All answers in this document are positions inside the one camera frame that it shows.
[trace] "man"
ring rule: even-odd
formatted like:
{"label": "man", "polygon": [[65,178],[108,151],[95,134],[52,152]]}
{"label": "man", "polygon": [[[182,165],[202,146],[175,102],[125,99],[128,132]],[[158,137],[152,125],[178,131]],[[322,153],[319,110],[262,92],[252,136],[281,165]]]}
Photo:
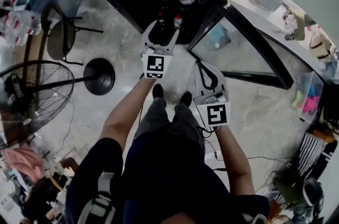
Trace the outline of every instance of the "man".
{"label": "man", "polygon": [[[169,122],[163,89],[153,87],[154,82],[141,78],[107,118],[67,191],[69,223],[76,224],[84,206],[97,196],[103,171],[119,176],[111,181],[112,196],[119,200],[113,223],[265,223],[268,200],[255,195],[248,160],[229,128],[220,127],[216,134],[230,193],[204,163],[203,136],[189,109],[191,93],[182,96]],[[152,87],[154,101],[137,129],[122,173],[127,136]]]}

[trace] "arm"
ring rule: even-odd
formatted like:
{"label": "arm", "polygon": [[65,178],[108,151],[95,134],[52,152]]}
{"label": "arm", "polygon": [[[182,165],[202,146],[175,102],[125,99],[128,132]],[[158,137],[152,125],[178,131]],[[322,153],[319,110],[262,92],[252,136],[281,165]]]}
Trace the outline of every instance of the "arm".
{"label": "arm", "polygon": [[128,133],[154,83],[154,79],[139,80],[106,119],[100,139],[112,138],[120,144],[122,151],[124,150]]}
{"label": "arm", "polygon": [[233,196],[254,195],[252,173],[249,162],[228,126],[216,131]]}

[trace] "foot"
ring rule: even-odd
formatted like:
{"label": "foot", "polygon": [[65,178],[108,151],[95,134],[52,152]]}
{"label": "foot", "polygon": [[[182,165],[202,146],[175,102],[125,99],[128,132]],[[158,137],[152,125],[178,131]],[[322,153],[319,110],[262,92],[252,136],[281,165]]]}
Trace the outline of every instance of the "foot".
{"label": "foot", "polygon": [[164,90],[163,90],[163,87],[161,86],[161,84],[156,84],[153,87],[152,95],[153,95],[153,99],[155,99],[157,97],[159,97],[159,98],[164,97]]}
{"label": "foot", "polygon": [[187,107],[190,107],[192,103],[192,93],[189,91],[186,91],[184,95],[182,95],[180,99],[180,103],[184,103]]}

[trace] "chair leg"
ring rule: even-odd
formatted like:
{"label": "chair leg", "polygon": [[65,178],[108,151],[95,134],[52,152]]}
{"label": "chair leg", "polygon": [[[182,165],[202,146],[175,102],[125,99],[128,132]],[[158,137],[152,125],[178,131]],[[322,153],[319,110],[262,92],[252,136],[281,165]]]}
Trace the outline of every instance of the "chair leg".
{"label": "chair leg", "polygon": [[67,64],[80,65],[80,66],[83,66],[83,65],[84,65],[83,63],[78,63],[78,62],[69,62],[69,61],[66,60],[66,58],[65,58],[65,59],[62,59],[61,61],[62,61],[62,62],[65,62],[65,63],[67,63]]}
{"label": "chair leg", "polygon": [[80,27],[80,26],[76,26],[76,29],[79,30],[86,30],[86,31],[92,31],[92,32],[97,32],[97,33],[103,33],[104,31],[102,30],[97,30],[97,29],[90,29],[90,28],[85,28],[85,27]]}

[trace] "concrete floor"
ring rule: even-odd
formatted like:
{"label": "concrete floor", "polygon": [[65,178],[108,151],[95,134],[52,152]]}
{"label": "concrete floor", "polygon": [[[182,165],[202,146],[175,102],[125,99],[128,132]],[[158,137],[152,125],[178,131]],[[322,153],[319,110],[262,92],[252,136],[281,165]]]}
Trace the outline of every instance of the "concrete floor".
{"label": "concrete floor", "polygon": [[[114,66],[115,85],[109,94],[95,96],[87,91],[83,83],[75,84],[70,99],[73,105],[67,104],[54,120],[39,130],[38,134],[56,158],[74,149],[71,155],[74,155],[77,161],[81,161],[97,141],[110,111],[138,81],[142,73],[142,62],[141,35],[106,0],[83,0],[78,16],[83,17],[78,24],[103,29],[105,32],[98,34],[79,31],[67,59],[86,64],[93,58],[106,58]],[[271,44],[294,79],[299,73],[308,71],[295,57],[273,42]],[[166,79],[160,81],[165,89],[169,119],[173,117],[174,105],[184,91],[188,89],[195,94],[192,71],[195,60],[185,48],[186,46],[175,47]],[[67,66],[75,77],[82,77],[83,66]],[[286,161],[293,157],[308,127],[308,124],[299,120],[297,112],[291,107],[294,86],[285,91],[229,78],[226,78],[226,83],[232,104],[230,128],[247,157],[264,156]],[[143,114],[151,102],[152,97],[148,95]],[[200,121],[195,106],[191,106],[191,109]],[[124,158],[137,125],[136,121],[128,138]],[[208,140],[219,152],[219,145],[215,142],[216,136],[213,134]],[[223,167],[223,162],[216,161],[212,152],[212,147],[206,144],[206,163],[212,168]],[[264,186],[272,171],[284,165],[266,159],[251,159],[249,162],[257,190]],[[227,174],[218,172],[218,175],[228,186]]]}

